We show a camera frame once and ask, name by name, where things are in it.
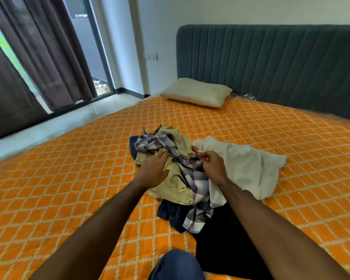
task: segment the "blue jeans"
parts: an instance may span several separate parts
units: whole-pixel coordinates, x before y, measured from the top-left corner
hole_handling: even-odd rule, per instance
[[[193,255],[173,249],[161,257],[148,280],[205,280],[205,276]]]

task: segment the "curtain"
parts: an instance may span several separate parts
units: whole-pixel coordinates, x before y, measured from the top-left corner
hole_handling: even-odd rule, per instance
[[[47,112],[0,48],[0,137],[47,117]]]
[[[62,0],[0,0],[0,29],[50,110],[97,97]]]

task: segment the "quilted bedspread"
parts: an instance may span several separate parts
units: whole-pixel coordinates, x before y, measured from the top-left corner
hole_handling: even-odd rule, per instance
[[[213,136],[288,155],[274,195],[264,202],[350,273],[350,128],[330,117],[248,100],[228,98],[212,109],[153,97],[37,146],[1,173],[0,280],[27,279],[125,187],[136,171],[129,137],[160,123],[177,126],[191,140]],[[190,234],[156,217],[159,204],[141,198],[101,279],[146,279],[168,250],[195,253]]]

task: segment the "headboard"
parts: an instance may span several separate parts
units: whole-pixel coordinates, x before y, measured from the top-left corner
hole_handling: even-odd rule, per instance
[[[350,25],[185,25],[178,78],[350,119]]]

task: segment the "diamond pattern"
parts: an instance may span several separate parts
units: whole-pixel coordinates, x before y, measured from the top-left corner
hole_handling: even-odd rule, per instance
[[[264,202],[350,273],[349,126],[254,101],[228,98],[212,109],[153,97],[0,163],[0,280],[27,279],[129,183],[136,171],[129,137],[160,123],[191,140],[213,136],[287,154],[275,193]],[[168,250],[195,253],[190,234],[156,217],[159,203],[141,198],[101,279],[146,279]]]

